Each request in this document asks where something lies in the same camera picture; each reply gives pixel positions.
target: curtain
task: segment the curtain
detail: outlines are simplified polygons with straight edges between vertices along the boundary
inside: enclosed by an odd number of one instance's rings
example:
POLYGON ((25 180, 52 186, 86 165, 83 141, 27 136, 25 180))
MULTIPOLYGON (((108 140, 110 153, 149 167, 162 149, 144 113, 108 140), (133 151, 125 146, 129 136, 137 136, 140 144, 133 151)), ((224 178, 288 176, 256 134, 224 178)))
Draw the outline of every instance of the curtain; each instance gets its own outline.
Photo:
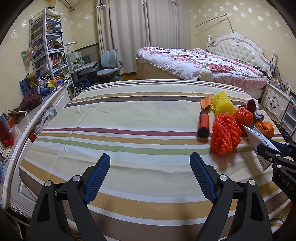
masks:
POLYGON ((190 49, 190 0, 146 0, 150 45, 190 49))
POLYGON ((97 0, 99 52, 117 50, 123 73, 136 71, 135 54, 145 46, 189 49, 190 0, 97 0))
POLYGON ((123 72, 136 71, 135 54, 149 46, 144 20, 143 0, 109 0, 112 38, 118 48, 117 58, 123 62, 123 72))
MULTIPOLYGON (((100 2, 101 0, 97 0, 96 5, 98 6, 100 2)), ((100 56, 103 52, 114 49, 110 22, 110 4, 109 1, 105 1, 104 4, 107 4, 107 6, 96 9, 100 56)))

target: pink floral duvet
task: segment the pink floral duvet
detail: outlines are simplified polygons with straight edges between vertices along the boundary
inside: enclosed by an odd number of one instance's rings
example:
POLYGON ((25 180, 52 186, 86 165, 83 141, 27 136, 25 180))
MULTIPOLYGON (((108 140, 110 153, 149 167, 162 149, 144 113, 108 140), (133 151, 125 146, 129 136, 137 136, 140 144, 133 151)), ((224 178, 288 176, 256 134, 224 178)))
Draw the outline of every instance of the pink floral duvet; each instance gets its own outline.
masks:
POLYGON ((202 49, 144 47, 137 53, 141 61, 153 64, 183 80, 196 80, 202 69, 213 72, 213 82, 234 85, 246 92, 263 88, 268 79, 255 68, 202 49))

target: white tufted headboard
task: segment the white tufted headboard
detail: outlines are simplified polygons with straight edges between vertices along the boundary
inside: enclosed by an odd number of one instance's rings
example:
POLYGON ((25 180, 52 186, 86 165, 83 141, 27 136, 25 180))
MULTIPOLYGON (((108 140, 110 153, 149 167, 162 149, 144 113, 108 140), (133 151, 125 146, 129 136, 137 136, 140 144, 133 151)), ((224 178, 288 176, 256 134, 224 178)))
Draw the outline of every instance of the white tufted headboard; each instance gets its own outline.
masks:
POLYGON ((216 39, 213 44, 210 44, 211 42, 211 36, 209 35, 207 50, 213 54, 238 62, 243 61, 250 66, 259 66, 268 74, 270 73, 270 60, 264 56, 263 50, 240 33, 234 32, 216 39))

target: screw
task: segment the screw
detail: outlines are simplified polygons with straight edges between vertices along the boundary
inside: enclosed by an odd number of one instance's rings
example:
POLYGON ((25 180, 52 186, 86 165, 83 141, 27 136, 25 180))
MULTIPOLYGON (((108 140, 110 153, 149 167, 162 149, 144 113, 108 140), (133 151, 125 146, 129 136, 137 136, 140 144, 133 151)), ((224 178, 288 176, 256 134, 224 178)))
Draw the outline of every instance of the screw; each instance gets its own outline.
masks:
POLYGON ((78 181, 80 180, 80 176, 74 176, 74 177, 72 178, 72 180, 73 180, 74 182, 78 182, 78 181))
POLYGON ((46 187, 49 187, 51 184, 52 184, 51 181, 46 181, 44 185, 45 185, 46 187))
POLYGON ((221 179, 222 181, 227 181, 228 177, 225 176, 225 175, 221 175, 221 176, 220 176, 220 179, 221 179))
POLYGON ((249 184, 251 184, 251 185, 255 185, 256 184, 256 182, 254 181, 254 180, 249 180, 249 184))

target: bed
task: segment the bed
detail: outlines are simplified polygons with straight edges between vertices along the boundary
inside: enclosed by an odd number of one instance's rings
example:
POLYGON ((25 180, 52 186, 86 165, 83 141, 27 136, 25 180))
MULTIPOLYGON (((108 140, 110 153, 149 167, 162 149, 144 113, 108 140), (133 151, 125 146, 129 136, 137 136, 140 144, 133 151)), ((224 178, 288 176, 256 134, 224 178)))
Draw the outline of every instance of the bed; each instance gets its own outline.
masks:
MULTIPOLYGON (((262 171, 248 137, 243 136, 236 152, 226 156, 210 151, 210 138, 196 137, 200 100, 220 91, 236 106, 249 97, 235 86, 193 80, 92 86, 41 132, 24 156, 19 175, 36 198, 46 180, 68 181, 107 153, 111 168, 89 204, 107 240, 188 241, 194 240, 211 209, 189 165, 190 154, 197 151, 220 174, 258 183, 274 232, 282 224, 278 214, 289 199, 272 182, 272 168, 262 171)), ((213 120, 211 111, 210 123, 213 120)), ((284 142, 274 129, 274 140, 284 142)), ((64 206, 78 235, 69 204, 64 206)), ((227 235, 234 210, 235 201, 221 238, 227 235)))
POLYGON ((263 96, 268 79, 253 66, 269 73, 269 65, 263 50, 238 32, 216 39, 207 52, 144 47, 136 53, 140 79, 197 80, 200 71, 208 69, 213 72, 213 82, 240 87, 256 99, 263 96))

